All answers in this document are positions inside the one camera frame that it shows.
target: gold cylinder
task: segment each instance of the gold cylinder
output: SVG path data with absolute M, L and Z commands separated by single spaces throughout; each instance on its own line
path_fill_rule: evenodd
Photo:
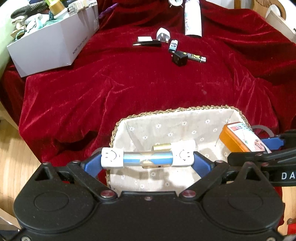
M 62 4 L 60 0 L 53 1 L 49 6 L 49 9 L 54 16 L 59 14 L 62 10 L 64 10 L 64 8 L 65 6 Z
M 160 144 L 160 145 L 153 145 L 152 150 L 153 151 L 167 151 L 171 150 L 171 144 L 170 143 L 165 143 L 165 144 Z

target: white cloth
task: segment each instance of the white cloth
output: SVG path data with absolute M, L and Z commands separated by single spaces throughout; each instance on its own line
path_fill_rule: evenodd
M 211 161 L 224 160 L 230 153 L 219 140 L 227 123 L 244 122 L 235 109 L 186 110 L 122 120 L 113 147 L 124 151 L 151 151 L 154 144 L 195 140 L 196 151 Z M 143 169 L 124 167 L 110 170 L 110 186 L 121 191 L 181 191 L 198 181 L 191 167 Z

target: white bottle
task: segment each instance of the white bottle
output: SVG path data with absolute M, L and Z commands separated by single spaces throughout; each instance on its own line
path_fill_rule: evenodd
M 202 36 L 202 19 L 199 0 L 185 2 L 185 35 Z

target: wooden floor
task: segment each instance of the wooden floor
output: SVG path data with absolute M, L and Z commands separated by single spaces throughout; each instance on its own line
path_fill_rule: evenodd
M 7 121 L 0 122 L 0 208 L 13 214 L 13 201 L 30 176 L 40 165 L 37 158 L 20 137 L 17 129 Z M 279 228 L 287 233 L 287 219 L 296 218 L 296 187 L 283 188 L 286 203 L 285 224 Z

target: red velvet cloth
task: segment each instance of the red velvet cloth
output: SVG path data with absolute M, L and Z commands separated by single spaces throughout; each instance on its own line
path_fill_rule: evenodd
M 19 131 L 40 161 L 57 166 L 83 160 L 108 146 L 117 121 L 145 111 L 227 104 L 252 125 L 290 128 L 296 46 L 257 13 L 200 0 L 203 37 L 192 38 L 184 35 L 183 8 L 169 8 L 167 0 L 118 2 L 72 66 L 26 78 Z M 111 4 L 99 1 L 99 10 Z M 179 50 L 207 62 L 178 67 L 167 44 L 132 46 L 138 36 L 154 37 L 159 27 L 179 41 Z M 2 82 L 24 84 L 11 67 Z M 17 118 L 22 93 L 17 101 L 13 94 Z

